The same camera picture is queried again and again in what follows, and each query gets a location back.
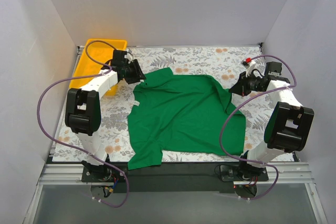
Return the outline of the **green t-shirt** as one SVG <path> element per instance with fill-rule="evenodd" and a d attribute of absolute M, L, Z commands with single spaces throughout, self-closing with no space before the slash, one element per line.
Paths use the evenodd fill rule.
<path fill-rule="evenodd" d="M 133 90 L 128 116 L 134 156 L 130 170 L 160 165 L 163 152 L 240 155 L 246 118 L 232 95 L 209 75 L 179 75 L 170 68 L 146 75 Z"/>

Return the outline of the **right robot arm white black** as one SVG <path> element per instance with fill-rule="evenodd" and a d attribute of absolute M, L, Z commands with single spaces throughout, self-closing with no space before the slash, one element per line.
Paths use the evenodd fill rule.
<path fill-rule="evenodd" d="M 294 151 L 301 151 L 309 135 L 314 117 L 313 109 L 303 106 L 289 89 L 290 81 L 282 76 L 282 64 L 268 62 L 265 72 L 255 75 L 256 62 L 247 59 L 242 62 L 246 71 L 239 75 L 238 81 L 229 92 L 242 97 L 253 91 L 269 91 L 275 105 L 264 132 L 264 140 L 253 150 L 241 156 L 238 176 L 251 180 L 259 176 L 267 163 L 274 158 Z"/>

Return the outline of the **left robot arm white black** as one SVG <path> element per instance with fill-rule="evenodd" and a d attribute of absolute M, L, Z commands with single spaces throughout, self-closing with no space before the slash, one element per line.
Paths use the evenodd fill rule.
<path fill-rule="evenodd" d="M 70 88 L 67 93 L 65 124 L 71 128 L 88 152 L 85 164 L 96 166 L 93 175 L 100 182 L 111 178 L 112 170 L 102 164 L 107 153 L 99 136 L 101 125 L 101 98 L 121 80 L 133 84 L 145 80 L 139 62 L 128 50 L 115 50 L 112 59 L 102 66 L 99 75 L 79 88 Z"/>

